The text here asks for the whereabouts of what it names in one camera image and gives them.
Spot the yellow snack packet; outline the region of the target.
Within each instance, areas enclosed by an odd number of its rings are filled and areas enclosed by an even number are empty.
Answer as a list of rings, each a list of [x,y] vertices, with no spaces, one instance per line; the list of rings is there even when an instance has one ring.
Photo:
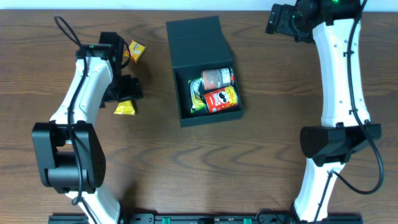
[[[118,103],[118,106],[114,111],[114,114],[134,116],[136,114],[136,111],[134,109],[132,101],[129,100]]]

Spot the green snack packet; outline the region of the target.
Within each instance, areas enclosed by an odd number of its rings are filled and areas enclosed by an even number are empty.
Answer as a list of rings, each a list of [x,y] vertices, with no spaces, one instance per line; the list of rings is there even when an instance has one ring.
[[[196,78],[194,80],[189,80],[189,90],[190,90],[190,111],[194,114],[205,107],[200,94],[200,88],[203,81],[202,78]]]

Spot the silver Pringles can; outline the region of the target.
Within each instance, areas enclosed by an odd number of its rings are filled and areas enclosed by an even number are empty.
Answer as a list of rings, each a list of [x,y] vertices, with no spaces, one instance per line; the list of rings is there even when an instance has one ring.
[[[234,84],[234,71],[231,67],[203,70],[201,79],[205,91],[216,90]]]

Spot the red Pringles can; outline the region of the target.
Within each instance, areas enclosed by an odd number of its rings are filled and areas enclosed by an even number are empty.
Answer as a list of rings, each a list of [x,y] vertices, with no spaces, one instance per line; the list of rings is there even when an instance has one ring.
[[[203,95],[203,99],[210,114],[238,105],[238,95],[231,85],[206,93]]]

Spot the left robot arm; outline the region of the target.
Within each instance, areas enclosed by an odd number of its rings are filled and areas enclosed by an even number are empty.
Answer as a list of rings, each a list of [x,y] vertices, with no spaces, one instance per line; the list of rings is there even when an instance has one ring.
[[[35,123],[32,142],[41,182],[71,198],[85,213],[80,223],[119,223],[121,205],[104,184],[106,158],[95,132],[105,103],[143,97],[137,78],[123,75],[127,43],[102,32],[98,44],[81,45],[68,92],[50,120]]]

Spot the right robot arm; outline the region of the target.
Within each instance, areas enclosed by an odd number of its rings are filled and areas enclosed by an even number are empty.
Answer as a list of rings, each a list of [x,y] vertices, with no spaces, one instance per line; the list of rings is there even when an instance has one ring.
[[[370,147],[378,166],[383,165],[375,145],[381,125],[370,119],[361,84],[358,43],[365,5],[362,0],[299,0],[272,6],[266,32],[315,44],[323,89],[320,125],[300,131],[305,173],[290,213],[279,217],[281,223],[363,222],[360,215],[329,214],[328,202],[353,154]]]

